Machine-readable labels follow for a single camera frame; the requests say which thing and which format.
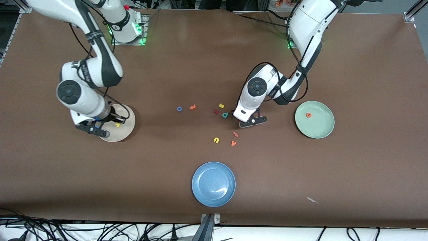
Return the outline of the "beige brown plate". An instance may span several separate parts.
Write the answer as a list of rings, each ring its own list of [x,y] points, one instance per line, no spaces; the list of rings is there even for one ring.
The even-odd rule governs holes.
[[[125,124],[121,123],[119,128],[109,128],[109,122],[104,123],[101,128],[103,130],[109,131],[110,136],[108,138],[101,139],[107,142],[119,142],[127,138],[132,133],[135,127],[136,119],[135,114],[130,107],[126,105],[122,107],[119,104],[113,104],[112,107],[118,116],[129,116],[129,118],[126,120]]]

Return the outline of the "brown table cover sheet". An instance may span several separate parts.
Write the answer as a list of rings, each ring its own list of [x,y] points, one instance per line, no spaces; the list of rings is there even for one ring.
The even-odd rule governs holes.
[[[301,99],[332,110],[322,139],[296,128],[299,102],[266,102],[267,122],[244,129],[212,113],[236,107],[258,63],[295,70],[283,37],[224,10],[159,11],[145,46],[116,47],[124,77],[108,93],[136,125],[109,143],[77,130],[56,98],[62,65],[87,55],[69,26],[24,14],[0,67],[0,208],[46,219],[199,223],[219,213],[228,225],[428,228],[428,63],[415,27],[401,15],[336,15]],[[191,188],[208,162],[236,179],[218,208]]]

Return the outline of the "blue plate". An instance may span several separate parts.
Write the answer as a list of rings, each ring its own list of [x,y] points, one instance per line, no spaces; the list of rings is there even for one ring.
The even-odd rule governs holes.
[[[224,163],[208,162],[197,168],[191,183],[196,200],[210,208],[218,208],[229,202],[236,190],[232,170]]]

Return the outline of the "green plate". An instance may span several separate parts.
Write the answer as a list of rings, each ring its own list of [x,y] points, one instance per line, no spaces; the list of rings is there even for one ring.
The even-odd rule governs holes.
[[[295,111],[295,124],[305,136],[322,139],[332,133],[335,119],[332,111],[326,105],[317,101],[307,101],[299,105]]]

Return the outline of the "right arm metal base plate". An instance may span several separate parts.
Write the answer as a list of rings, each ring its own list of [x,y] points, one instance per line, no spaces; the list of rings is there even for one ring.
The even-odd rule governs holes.
[[[150,15],[137,13],[136,17],[130,20],[133,30],[126,26],[122,31],[110,31],[115,37],[118,33],[120,40],[129,40],[128,42],[121,42],[114,38],[111,40],[111,44],[114,46],[144,46],[148,36],[149,18]]]

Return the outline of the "silver aluminium frame rail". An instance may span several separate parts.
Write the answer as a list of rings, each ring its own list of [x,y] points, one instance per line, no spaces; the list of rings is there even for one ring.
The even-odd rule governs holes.
[[[428,6],[428,0],[417,0],[408,11],[403,13],[405,23],[415,22],[414,17]]]
[[[22,15],[31,11],[28,0],[0,0],[0,67]]]

